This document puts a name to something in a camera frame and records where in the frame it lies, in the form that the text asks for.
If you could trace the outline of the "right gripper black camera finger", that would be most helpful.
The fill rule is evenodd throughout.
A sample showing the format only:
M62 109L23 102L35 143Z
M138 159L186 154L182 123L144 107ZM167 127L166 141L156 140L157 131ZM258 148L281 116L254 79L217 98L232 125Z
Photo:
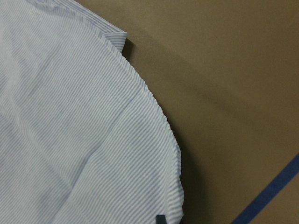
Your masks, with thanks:
M157 215L156 216L156 224L167 224L165 215Z

